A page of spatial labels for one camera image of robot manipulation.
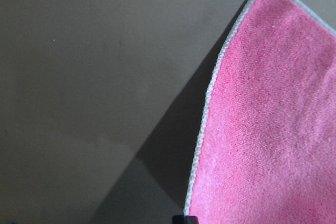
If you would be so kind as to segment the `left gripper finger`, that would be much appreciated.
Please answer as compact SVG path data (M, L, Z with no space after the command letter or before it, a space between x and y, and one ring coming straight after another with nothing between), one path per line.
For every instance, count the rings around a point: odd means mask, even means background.
M172 224L199 224L199 220L195 215L173 215Z

